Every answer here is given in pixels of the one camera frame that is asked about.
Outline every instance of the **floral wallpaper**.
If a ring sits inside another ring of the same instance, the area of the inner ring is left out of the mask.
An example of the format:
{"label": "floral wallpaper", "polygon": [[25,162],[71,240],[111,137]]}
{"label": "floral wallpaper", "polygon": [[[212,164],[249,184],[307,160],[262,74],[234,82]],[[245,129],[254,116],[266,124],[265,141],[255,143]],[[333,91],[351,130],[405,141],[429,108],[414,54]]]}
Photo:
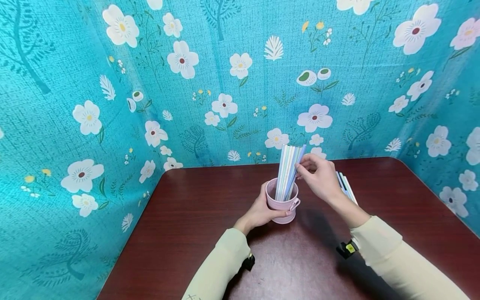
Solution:
{"label": "floral wallpaper", "polygon": [[164,172],[282,144],[400,159],[480,233],[477,1],[3,0],[0,20],[0,299],[95,299]]}

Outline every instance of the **yellow flower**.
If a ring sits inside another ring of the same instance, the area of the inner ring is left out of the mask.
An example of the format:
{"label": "yellow flower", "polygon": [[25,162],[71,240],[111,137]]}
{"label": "yellow flower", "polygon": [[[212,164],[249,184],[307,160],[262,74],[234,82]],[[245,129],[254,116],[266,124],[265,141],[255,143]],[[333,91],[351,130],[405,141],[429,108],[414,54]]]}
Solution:
{"label": "yellow flower", "polygon": [[303,23],[302,27],[301,27],[301,32],[304,33],[305,30],[307,30],[307,27],[308,27],[308,21],[306,21],[305,23]]}
{"label": "yellow flower", "polygon": [[325,27],[325,24],[323,22],[318,22],[317,25],[315,26],[318,30],[322,30]]}
{"label": "yellow flower", "polygon": [[35,176],[27,175],[27,176],[25,176],[24,179],[25,179],[25,182],[26,182],[26,183],[31,183],[31,182],[33,182],[33,181],[35,180]]}
{"label": "yellow flower", "polygon": [[42,173],[47,175],[48,177],[52,176],[52,171],[49,169],[42,169]]}

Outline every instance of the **table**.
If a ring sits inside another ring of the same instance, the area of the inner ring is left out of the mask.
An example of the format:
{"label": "table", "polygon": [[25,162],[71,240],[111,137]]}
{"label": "table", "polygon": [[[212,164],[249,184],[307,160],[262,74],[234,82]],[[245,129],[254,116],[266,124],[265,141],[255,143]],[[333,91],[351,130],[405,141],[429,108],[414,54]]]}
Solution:
{"label": "table", "polygon": [[[400,232],[471,299],[480,299],[480,240],[401,161],[335,165],[361,207]],[[180,299],[218,238],[277,171],[278,164],[269,164],[166,172],[98,299]],[[255,266],[233,278],[224,299],[398,299],[358,253],[340,258],[335,247],[349,240],[348,228],[303,181],[299,191],[302,203],[292,223],[270,222],[248,235]]]}

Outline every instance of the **cream sleeve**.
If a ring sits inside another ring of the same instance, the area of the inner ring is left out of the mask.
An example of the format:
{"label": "cream sleeve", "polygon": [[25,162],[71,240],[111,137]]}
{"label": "cream sleeve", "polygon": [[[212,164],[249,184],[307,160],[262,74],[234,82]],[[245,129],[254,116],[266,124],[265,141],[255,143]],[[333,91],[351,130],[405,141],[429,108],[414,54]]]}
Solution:
{"label": "cream sleeve", "polygon": [[373,216],[350,233],[366,265],[403,299],[468,299],[455,283],[380,218]]}
{"label": "cream sleeve", "polygon": [[193,276],[182,300],[221,300],[228,282],[249,255],[245,235],[227,229]]}

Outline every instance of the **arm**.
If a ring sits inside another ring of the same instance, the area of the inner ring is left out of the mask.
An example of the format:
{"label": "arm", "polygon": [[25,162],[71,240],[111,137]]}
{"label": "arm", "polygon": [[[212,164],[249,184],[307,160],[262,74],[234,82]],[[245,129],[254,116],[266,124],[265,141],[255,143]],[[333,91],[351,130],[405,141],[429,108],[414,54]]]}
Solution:
{"label": "arm", "polygon": [[347,223],[366,265],[402,298],[468,300],[455,283],[405,243],[398,232],[380,218],[368,215],[343,194],[332,162],[309,154],[296,167],[299,177]]}
{"label": "arm", "polygon": [[215,248],[204,260],[188,285],[182,300],[221,300],[228,282],[235,276],[243,261],[249,257],[247,234],[277,217],[288,216],[290,211],[270,210],[266,204],[265,186],[248,212],[227,229]]}

